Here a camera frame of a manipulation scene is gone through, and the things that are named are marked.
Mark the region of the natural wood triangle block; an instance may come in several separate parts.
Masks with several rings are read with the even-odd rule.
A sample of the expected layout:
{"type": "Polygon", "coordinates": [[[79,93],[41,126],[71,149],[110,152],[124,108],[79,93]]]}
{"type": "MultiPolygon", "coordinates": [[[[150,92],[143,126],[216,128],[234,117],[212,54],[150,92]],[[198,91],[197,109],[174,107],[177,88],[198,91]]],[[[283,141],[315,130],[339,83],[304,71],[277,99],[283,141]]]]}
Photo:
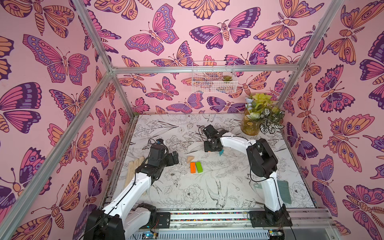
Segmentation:
{"type": "Polygon", "coordinates": [[[188,157],[187,157],[187,163],[188,163],[188,164],[191,163],[194,159],[195,159],[194,156],[188,156],[188,157]]]}

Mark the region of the green wooden block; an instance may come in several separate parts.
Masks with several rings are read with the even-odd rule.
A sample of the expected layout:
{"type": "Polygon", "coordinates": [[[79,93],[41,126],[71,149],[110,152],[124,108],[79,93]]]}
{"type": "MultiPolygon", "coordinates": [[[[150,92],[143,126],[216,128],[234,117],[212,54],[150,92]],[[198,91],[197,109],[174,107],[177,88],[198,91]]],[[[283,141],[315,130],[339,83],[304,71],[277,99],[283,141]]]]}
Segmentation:
{"type": "Polygon", "coordinates": [[[203,172],[203,167],[201,162],[196,162],[196,170],[199,174],[203,172]]]}

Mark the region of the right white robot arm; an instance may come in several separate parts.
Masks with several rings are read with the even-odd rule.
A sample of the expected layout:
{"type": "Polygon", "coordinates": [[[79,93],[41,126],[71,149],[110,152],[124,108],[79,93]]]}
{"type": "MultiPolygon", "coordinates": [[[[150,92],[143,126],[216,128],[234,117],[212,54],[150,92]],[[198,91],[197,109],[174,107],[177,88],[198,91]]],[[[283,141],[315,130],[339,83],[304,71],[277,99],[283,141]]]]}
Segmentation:
{"type": "Polygon", "coordinates": [[[278,159],[265,139],[249,140],[234,135],[226,130],[216,130],[212,125],[202,129],[207,140],[204,141],[205,152],[220,152],[225,147],[232,148],[248,157],[250,178],[262,185],[264,193],[264,210],[250,211],[247,218],[253,227],[292,227],[291,217],[284,204],[277,178],[278,159]]]}

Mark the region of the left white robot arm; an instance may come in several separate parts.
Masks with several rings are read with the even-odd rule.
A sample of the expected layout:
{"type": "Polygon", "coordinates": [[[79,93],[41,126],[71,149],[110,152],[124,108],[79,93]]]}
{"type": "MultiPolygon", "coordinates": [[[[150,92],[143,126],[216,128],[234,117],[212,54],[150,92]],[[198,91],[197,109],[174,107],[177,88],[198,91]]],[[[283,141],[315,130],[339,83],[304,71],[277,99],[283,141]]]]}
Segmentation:
{"type": "Polygon", "coordinates": [[[132,210],[144,192],[157,181],[166,167],[179,164],[179,153],[170,152],[164,143],[157,141],[149,155],[135,169],[134,176],[124,190],[102,210],[94,210],[87,219],[81,240],[125,240],[144,226],[152,228],[156,219],[156,207],[139,204],[132,210]]]}

